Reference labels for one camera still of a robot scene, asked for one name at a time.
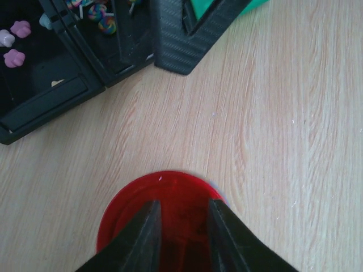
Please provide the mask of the black bin with star candies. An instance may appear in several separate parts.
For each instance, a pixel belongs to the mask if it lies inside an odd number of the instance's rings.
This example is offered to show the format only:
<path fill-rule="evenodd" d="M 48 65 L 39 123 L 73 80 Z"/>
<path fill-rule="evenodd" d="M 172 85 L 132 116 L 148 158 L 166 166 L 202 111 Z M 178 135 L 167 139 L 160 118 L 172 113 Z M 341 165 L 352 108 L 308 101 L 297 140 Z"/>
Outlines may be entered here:
<path fill-rule="evenodd" d="M 67 32 L 52 1 L 1 1 L 1 29 L 26 20 L 31 34 L 1 48 L 1 143 L 9 145 L 69 109 L 96 96 L 105 85 Z M 3 55 L 26 55 L 8 68 Z"/>

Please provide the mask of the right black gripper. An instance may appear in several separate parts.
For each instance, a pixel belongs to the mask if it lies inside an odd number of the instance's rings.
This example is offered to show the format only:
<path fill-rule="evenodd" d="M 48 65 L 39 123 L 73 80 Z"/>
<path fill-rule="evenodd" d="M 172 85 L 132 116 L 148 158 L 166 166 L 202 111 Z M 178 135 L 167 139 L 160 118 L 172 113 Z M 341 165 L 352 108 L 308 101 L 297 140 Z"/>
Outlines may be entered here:
<path fill-rule="evenodd" d="M 154 65 L 188 75 L 238 17 L 212 15 L 187 30 L 183 20 L 184 1 L 150 1 Z"/>

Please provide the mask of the green bin with gummies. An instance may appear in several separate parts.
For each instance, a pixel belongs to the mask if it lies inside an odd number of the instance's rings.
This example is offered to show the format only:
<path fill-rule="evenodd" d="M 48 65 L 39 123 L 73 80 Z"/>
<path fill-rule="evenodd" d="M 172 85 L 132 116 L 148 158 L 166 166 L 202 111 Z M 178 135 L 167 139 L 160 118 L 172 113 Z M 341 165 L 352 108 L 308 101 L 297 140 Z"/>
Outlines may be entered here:
<path fill-rule="evenodd" d="M 246 14 L 263 4 L 268 0 L 252 1 L 191 1 L 191 6 L 195 12 L 197 20 L 210 18 L 212 15 L 232 15 L 236 17 Z"/>

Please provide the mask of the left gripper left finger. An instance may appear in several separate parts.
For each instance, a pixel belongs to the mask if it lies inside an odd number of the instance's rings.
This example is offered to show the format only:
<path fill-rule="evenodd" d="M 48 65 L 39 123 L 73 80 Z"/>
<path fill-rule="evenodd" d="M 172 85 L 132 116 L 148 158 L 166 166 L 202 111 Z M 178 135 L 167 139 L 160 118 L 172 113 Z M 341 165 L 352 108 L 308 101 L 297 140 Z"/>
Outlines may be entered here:
<path fill-rule="evenodd" d="M 158 271 L 161 241 L 161 205 L 148 201 L 103 250 L 77 270 Z"/>

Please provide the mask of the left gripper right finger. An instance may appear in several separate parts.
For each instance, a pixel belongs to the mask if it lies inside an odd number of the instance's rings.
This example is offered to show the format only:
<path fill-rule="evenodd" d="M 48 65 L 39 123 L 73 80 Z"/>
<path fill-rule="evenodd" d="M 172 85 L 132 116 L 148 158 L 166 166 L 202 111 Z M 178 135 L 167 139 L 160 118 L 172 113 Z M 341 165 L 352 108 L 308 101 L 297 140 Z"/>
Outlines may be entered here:
<path fill-rule="evenodd" d="M 213 271 L 296 271 L 262 243 L 221 199 L 208 203 L 208 240 Z"/>

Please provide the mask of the red jar lid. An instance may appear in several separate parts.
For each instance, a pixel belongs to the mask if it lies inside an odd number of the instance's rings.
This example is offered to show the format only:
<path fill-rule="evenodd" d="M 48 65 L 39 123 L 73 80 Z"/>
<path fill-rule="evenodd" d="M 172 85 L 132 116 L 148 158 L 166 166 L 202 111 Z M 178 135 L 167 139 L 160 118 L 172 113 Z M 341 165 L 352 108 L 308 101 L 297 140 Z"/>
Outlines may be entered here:
<path fill-rule="evenodd" d="M 161 204 L 162 242 L 159 271 L 211 271 L 207 232 L 208 202 L 222 199 L 203 179 L 179 171 L 149 173 L 123 187 L 100 222 L 100 252 L 147 201 Z"/>

